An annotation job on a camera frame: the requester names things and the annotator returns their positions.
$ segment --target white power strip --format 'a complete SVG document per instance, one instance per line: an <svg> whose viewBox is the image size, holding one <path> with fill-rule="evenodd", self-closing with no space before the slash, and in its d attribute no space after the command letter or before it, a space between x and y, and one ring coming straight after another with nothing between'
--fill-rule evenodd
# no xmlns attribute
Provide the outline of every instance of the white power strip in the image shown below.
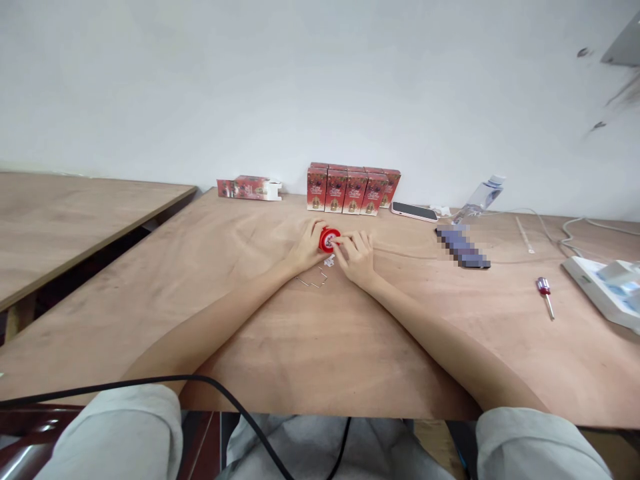
<svg viewBox="0 0 640 480"><path fill-rule="evenodd" d="M598 270L606 267L606 264L585 258L571 257L562 266L607 320L630 328L640 335L640 312L627 302L629 296L640 289L640 285L633 282L622 287L609 285L598 275Z"/></svg>

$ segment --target table leg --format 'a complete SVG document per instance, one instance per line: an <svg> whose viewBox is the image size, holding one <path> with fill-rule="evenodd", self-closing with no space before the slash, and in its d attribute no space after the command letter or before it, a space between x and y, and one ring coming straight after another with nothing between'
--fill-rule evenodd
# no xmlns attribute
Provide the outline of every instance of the table leg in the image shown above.
<svg viewBox="0 0 640 480"><path fill-rule="evenodd" d="M33 322L35 312L35 298L37 292L32 292L18 300L9 308L7 316L7 329L5 330L5 343L14 338L20 331L27 328Z"/></svg>

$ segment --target red round object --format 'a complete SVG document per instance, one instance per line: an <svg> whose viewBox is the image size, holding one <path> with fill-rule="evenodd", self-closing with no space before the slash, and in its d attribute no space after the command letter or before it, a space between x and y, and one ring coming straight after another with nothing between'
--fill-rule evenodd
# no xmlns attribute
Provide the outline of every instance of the red round object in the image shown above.
<svg viewBox="0 0 640 480"><path fill-rule="evenodd" d="M322 233L320 234L320 245L318 245L318 247L323 252L333 252L333 245L331 244L331 240L339 236L340 232L338 230L324 227L322 229Z"/></svg>

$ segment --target wooden table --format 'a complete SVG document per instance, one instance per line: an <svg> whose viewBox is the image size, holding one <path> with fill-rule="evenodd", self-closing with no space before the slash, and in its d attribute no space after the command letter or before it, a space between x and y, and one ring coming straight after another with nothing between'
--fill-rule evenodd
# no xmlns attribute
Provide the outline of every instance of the wooden table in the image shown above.
<svg viewBox="0 0 640 480"><path fill-rule="evenodd" d="M188 185L0 173L0 311L16 305L10 325L28 316L29 294L195 191Z"/></svg>
<svg viewBox="0 0 640 480"><path fill-rule="evenodd" d="M118 379L172 327L282 258L313 216L296 195L260 202L207 193L2 347L0 398ZM519 215L535 254L527 252L514 215L484 217L474 226L472 238L493 263L488 271L459 268L436 241L433 224L388 211L324 216L342 231L373 232L376 270L426 310L438 305L552 412L582 425L640 427L640 337L600 316L560 267L564 256L535 216ZM546 220L561 238L565 219ZM632 260L640 252L638 237L584 222L571 229L576 245L605 257ZM384 309L337 265L327 274L321 289L297 280L284 285L201 372L250 411L476 418L468 394ZM535 288L540 276L553 289L554 322ZM188 385L183 404L229 408L205 385Z"/></svg>

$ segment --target plastic bottle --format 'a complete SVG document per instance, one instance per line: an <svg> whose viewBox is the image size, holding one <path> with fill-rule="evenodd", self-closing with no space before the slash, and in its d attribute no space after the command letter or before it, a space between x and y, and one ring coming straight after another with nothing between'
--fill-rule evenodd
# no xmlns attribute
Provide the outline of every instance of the plastic bottle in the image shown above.
<svg viewBox="0 0 640 480"><path fill-rule="evenodd" d="M476 217L482 214L502 193L502 190L504 190L502 184L506 179L506 177L501 177L500 175L492 175L488 181L478 185L478 188L473 192L471 198L467 200L465 206L453 216L451 223L458 225L467 217Z"/></svg>

